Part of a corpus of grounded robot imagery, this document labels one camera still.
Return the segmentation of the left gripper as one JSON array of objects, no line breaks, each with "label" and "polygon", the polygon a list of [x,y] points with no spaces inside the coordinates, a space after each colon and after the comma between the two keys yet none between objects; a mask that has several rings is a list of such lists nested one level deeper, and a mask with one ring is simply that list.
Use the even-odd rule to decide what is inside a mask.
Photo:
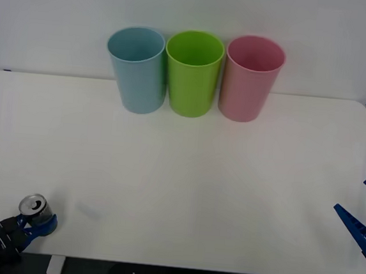
[{"label": "left gripper", "polygon": [[0,262],[17,263],[24,251],[37,237],[52,234],[57,227],[57,216],[17,215],[0,221]]}]

